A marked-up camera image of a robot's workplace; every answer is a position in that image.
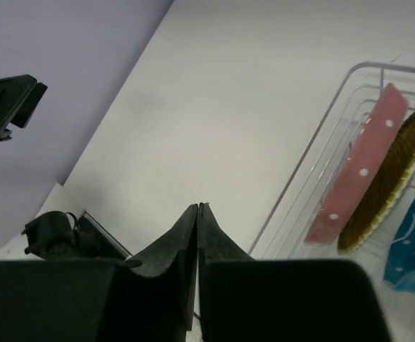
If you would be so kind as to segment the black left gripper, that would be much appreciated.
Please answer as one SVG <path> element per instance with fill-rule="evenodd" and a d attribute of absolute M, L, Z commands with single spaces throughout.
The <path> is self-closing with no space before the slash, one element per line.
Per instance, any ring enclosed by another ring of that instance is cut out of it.
<path fill-rule="evenodd" d="M 30 75 L 0 78 L 0 142 L 12 139 L 8 125 L 28 125 L 46 90 L 47 85 Z"/>

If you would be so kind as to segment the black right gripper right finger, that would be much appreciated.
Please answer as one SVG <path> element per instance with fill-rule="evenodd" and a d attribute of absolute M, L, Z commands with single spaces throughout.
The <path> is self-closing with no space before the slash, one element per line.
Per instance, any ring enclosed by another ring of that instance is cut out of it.
<path fill-rule="evenodd" d="M 207 204 L 197 217 L 205 341 L 390 341 L 376 293 L 345 259 L 255 260 Z"/>

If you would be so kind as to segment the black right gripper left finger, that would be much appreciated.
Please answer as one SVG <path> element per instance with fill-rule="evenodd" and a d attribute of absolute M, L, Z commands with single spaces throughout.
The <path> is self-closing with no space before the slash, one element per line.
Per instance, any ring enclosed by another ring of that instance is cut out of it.
<path fill-rule="evenodd" d="M 108 341 L 184 341 L 193 324 L 196 219 L 190 205 L 161 237 L 114 269 Z"/>

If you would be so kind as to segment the pink polka dot plate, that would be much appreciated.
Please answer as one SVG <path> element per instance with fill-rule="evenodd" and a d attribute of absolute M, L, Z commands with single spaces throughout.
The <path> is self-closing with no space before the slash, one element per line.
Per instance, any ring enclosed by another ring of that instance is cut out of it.
<path fill-rule="evenodd" d="M 330 245 L 346 226 L 394 142 L 409 102 L 388 83 L 322 201 L 305 244 Z"/>

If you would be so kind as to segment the round woven bamboo plate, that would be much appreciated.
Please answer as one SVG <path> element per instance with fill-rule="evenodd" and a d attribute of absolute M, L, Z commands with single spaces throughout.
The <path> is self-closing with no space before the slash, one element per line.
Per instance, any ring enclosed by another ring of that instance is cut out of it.
<path fill-rule="evenodd" d="M 379 171 L 337 240 L 337 252 L 358 249 L 385 220 L 415 173 L 415 111 L 401 125 Z"/>

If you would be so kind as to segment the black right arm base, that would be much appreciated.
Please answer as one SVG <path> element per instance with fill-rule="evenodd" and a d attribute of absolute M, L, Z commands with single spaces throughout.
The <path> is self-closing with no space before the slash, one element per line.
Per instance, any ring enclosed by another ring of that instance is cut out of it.
<path fill-rule="evenodd" d="M 25 254 L 52 259 L 116 259 L 132 254 L 89 213 L 50 211 L 25 225 Z"/>

